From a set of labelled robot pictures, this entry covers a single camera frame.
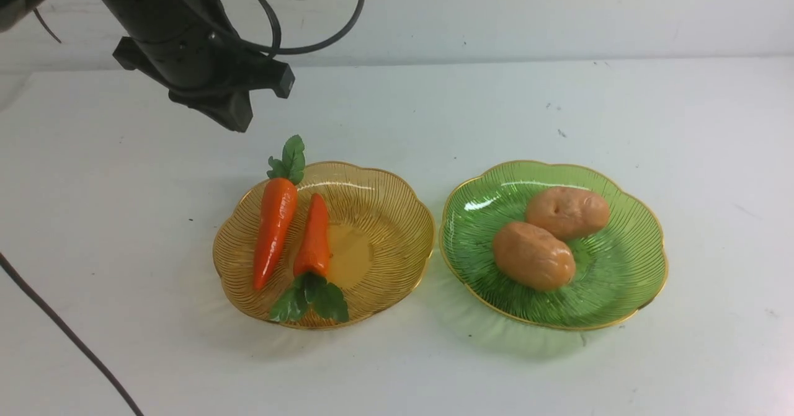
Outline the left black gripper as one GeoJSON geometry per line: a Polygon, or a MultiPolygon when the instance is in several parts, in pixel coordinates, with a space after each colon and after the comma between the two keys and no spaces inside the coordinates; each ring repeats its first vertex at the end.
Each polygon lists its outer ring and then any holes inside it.
{"type": "Polygon", "coordinates": [[[287,63],[236,46],[179,0],[112,0],[127,35],[113,56],[170,89],[171,102],[245,133],[254,114],[249,91],[270,89],[286,99],[295,75],[287,63]]]}

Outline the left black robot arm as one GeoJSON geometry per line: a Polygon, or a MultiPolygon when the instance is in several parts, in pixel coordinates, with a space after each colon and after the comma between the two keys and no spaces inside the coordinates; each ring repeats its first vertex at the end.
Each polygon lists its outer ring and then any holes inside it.
{"type": "Polygon", "coordinates": [[[221,0],[101,0],[127,34],[113,56],[168,91],[171,102],[244,133],[253,118],[250,93],[287,99],[295,77],[271,51],[242,42],[221,0]]]}

